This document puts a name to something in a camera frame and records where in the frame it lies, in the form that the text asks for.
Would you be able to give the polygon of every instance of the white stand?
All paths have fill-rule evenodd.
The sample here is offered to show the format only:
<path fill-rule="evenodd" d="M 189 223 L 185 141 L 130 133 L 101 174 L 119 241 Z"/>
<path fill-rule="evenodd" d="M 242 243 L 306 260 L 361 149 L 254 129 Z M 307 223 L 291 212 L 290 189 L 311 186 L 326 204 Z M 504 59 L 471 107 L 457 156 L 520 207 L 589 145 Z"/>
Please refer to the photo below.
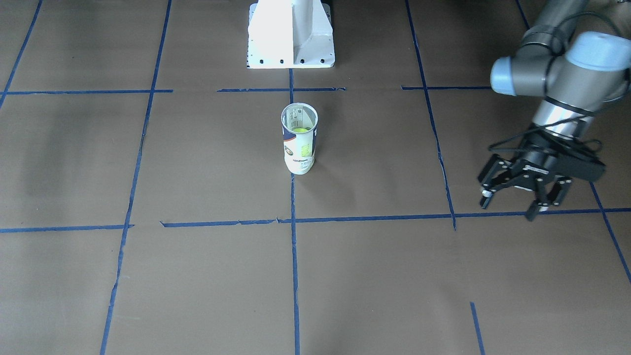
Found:
<path fill-rule="evenodd" d="M 320 0 L 259 0 L 250 6 L 247 67 L 330 68 L 331 9 Z"/>

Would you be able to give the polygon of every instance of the cylindrical container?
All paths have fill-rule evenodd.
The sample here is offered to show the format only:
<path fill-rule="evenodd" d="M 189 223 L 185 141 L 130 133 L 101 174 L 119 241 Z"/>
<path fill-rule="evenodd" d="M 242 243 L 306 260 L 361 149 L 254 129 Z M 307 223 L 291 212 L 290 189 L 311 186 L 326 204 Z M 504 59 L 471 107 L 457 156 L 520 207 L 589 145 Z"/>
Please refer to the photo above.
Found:
<path fill-rule="evenodd" d="M 297 102 L 283 110 L 280 121 L 285 164 L 292 173 L 305 174 L 315 161 L 317 112 L 310 105 Z"/>

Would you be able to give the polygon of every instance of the gray floor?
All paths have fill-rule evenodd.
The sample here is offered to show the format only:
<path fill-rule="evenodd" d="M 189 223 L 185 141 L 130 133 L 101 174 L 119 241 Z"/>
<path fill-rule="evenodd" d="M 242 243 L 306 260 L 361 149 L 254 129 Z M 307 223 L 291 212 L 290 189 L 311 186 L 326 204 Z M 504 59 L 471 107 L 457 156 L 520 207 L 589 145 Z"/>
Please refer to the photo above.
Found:
<path fill-rule="evenodd" d="M 631 352 L 631 100 L 593 187 L 478 206 L 543 1 L 335 0 L 335 67 L 293 72 L 245 68 L 252 2 L 0 0 L 0 354 Z"/>

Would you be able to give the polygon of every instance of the white metal base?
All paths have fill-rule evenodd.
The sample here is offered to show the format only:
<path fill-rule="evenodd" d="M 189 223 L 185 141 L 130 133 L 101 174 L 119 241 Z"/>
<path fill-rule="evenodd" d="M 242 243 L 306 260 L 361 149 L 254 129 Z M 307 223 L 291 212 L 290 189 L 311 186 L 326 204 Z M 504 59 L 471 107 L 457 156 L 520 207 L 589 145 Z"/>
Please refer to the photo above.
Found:
<path fill-rule="evenodd" d="M 250 6 L 250 22 L 252 22 L 256 7 L 257 4 Z M 331 8 L 327 4 L 322 4 L 322 7 L 331 24 Z M 289 58 L 284 58 L 287 54 L 264 55 L 258 48 L 258 44 L 258 41 L 250 36 L 247 46 L 247 67 L 250 69 L 330 68 L 335 63 L 333 36 L 330 34 L 312 34 L 305 43 L 293 47 L 293 55 L 289 54 Z"/>

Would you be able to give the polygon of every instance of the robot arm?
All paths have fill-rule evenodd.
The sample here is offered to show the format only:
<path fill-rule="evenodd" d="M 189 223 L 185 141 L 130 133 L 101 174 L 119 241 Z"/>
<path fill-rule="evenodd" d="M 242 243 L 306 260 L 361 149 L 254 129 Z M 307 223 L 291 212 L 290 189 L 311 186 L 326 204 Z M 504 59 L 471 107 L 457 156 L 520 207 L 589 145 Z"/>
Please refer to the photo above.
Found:
<path fill-rule="evenodd" d="M 599 32 L 580 34 L 566 51 L 587 0 L 549 0 L 513 57 L 498 59 L 491 83 L 498 93 L 543 97 L 529 129 L 496 143 L 492 152 L 512 152 L 511 159 L 493 154 L 480 172 L 480 205 L 487 208 L 494 194 L 516 187 L 535 194 L 526 218 L 558 206 L 573 179 L 596 181 L 605 166 L 580 141 L 607 101 L 629 88 L 631 41 Z M 517 148 L 497 146 L 521 137 Z M 546 185 L 553 183 L 550 191 Z"/>

